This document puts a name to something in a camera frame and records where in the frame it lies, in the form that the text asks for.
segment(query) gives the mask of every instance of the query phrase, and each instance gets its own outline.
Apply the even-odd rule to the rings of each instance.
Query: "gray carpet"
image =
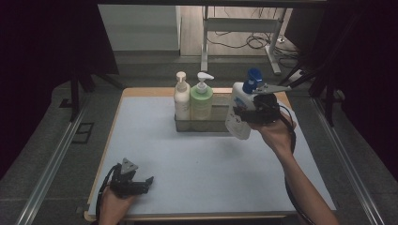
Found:
[[[209,63],[208,72],[216,77],[207,84],[213,87],[231,87],[236,81],[244,81],[248,68],[260,68],[267,83],[275,84],[282,77],[272,75],[265,63]],[[157,87],[176,85],[175,75],[186,71],[188,82],[195,85],[198,63],[152,63],[119,64],[121,75],[111,75],[113,79],[127,87]],[[289,68],[282,67],[283,74]],[[82,123],[93,123],[92,134],[86,144],[70,145],[53,183],[38,210],[34,224],[88,224],[83,218],[87,208],[87,199],[108,134],[115,116],[122,90],[108,82],[93,76],[96,90],[90,94],[88,111]],[[349,184],[341,167],[341,162],[333,151],[325,130],[319,119],[306,89],[310,82],[288,93],[290,102],[298,115],[298,121],[312,149],[317,166],[337,206],[337,216],[342,224],[370,224],[360,201]],[[27,198],[33,190],[39,176],[46,166],[53,150],[58,144],[68,124],[70,109],[59,108],[63,98],[69,98],[69,84],[54,89],[53,102],[38,129],[29,140],[12,168],[0,181],[0,223],[13,224],[18,218]],[[373,150],[350,125],[338,105],[334,107],[336,129],[341,134],[344,146],[354,159],[361,178],[369,188],[386,224],[398,220],[395,212],[397,205],[397,184],[384,165],[375,156]],[[76,135],[75,141],[82,140]],[[137,222],[136,224],[155,224],[155,222]],[[221,224],[215,221],[192,222],[192,224]],[[267,224],[264,220],[225,221],[223,224]]]

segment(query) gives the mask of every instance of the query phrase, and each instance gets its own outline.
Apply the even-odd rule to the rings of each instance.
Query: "soap bottle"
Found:
[[[176,74],[176,88],[174,92],[176,130],[190,129],[190,91],[191,87],[186,82],[187,74],[179,71]]]
[[[246,122],[241,121],[240,116],[234,113],[234,107],[238,107],[242,110],[255,110],[253,98],[256,94],[252,94],[252,92],[261,81],[261,71],[257,68],[250,68],[248,70],[248,80],[246,82],[235,82],[232,87],[225,126],[232,135],[240,140],[249,139],[252,129]]]
[[[191,88],[191,120],[209,120],[211,118],[211,107],[213,104],[213,90],[205,80],[213,80],[214,77],[204,72],[198,73],[199,83]],[[205,131],[205,123],[192,122],[193,129]]]

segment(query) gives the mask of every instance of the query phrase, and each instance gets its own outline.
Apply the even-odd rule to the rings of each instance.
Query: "hand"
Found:
[[[129,196],[127,199],[120,199],[109,187],[106,187],[100,206],[99,225],[117,224],[126,215],[136,197]]]
[[[290,117],[284,112],[281,115],[290,121]],[[291,137],[286,124],[281,119],[268,125],[249,124],[252,129],[258,130],[263,137],[264,142],[274,151],[278,158],[293,156],[290,149]]]

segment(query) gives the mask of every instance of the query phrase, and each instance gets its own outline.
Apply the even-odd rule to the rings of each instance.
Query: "black curtain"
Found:
[[[365,6],[338,59],[336,83],[347,117],[398,179],[398,5],[385,0]]]
[[[0,7],[0,177],[72,73],[117,74],[97,4],[13,0]]]

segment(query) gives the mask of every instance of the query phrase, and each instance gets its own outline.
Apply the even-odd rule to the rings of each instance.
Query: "white bottle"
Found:
[[[257,84],[262,81],[261,71],[257,68],[249,69],[248,77],[246,82],[234,83],[228,114],[225,119],[225,126],[228,131],[240,140],[249,139],[252,129],[246,122],[241,121],[240,116],[234,113],[234,107],[242,110],[255,110],[253,98],[256,94],[252,94],[252,92],[257,88]]]
[[[175,116],[177,130],[187,130],[190,128],[190,85],[185,82],[187,74],[185,72],[178,72],[176,74],[176,88],[174,93],[175,101]]]

